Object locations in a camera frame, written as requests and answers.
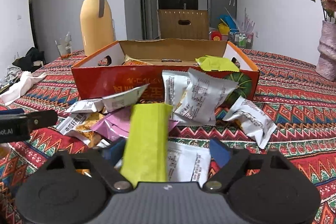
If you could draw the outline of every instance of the gray handle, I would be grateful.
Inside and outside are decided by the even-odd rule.
[[[105,0],[99,0],[99,18],[104,16]]]

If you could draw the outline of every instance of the dried rose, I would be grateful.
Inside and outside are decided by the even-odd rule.
[[[336,12],[336,0],[322,0],[322,6],[325,10]]]

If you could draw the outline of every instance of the gray gripper base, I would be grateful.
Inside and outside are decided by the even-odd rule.
[[[139,183],[116,194],[88,224],[248,224],[220,194],[200,190],[197,182]]]

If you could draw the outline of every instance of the patterned tablecloth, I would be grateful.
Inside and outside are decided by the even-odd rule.
[[[278,148],[313,182],[322,203],[314,223],[335,223],[336,211],[336,83],[321,78],[315,66],[281,55],[245,50],[261,70],[254,102],[278,125],[267,149]],[[83,53],[68,60],[55,60],[35,74],[48,76],[8,108],[26,112],[54,109],[58,123],[63,111],[79,99],[71,66]],[[217,118],[225,114],[217,110]],[[211,137],[228,145],[244,146],[265,153],[240,130],[218,122],[216,127],[179,127],[171,132],[177,142],[208,147]],[[14,199],[19,186],[58,149],[79,153],[87,147],[79,140],[62,136],[53,128],[34,131],[28,142],[10,144],[12,151],[0,160],[0,210],[8,223],[22,223]],[[218,170],[211,163],[209,175]]]

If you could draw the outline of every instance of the yellow thermos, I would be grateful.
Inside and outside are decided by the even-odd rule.
[[[107,0],[84,0],[80,19],[86,56],[114,41],[112,14]]]

